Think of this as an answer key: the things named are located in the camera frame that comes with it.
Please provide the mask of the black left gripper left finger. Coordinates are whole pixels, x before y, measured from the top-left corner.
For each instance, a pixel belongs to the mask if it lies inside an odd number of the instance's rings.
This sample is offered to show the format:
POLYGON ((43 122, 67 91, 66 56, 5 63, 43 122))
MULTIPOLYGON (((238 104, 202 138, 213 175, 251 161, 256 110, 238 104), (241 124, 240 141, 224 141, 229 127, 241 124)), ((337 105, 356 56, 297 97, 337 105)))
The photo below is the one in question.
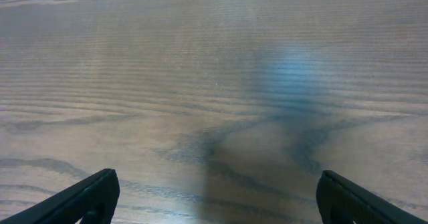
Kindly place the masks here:
POLYGON ((110 224, 120 185, 114 169, 103 169, 1 224, 110 224))

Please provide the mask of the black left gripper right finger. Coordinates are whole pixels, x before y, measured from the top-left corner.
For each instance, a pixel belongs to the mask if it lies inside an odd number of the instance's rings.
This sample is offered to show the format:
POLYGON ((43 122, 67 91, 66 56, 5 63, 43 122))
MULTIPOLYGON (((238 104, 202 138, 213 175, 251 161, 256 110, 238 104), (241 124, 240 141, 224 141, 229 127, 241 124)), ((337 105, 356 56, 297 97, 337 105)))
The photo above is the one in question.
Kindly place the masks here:
POLYGON ((323 224, 427 224, 331 170, 316 188, 323 224))

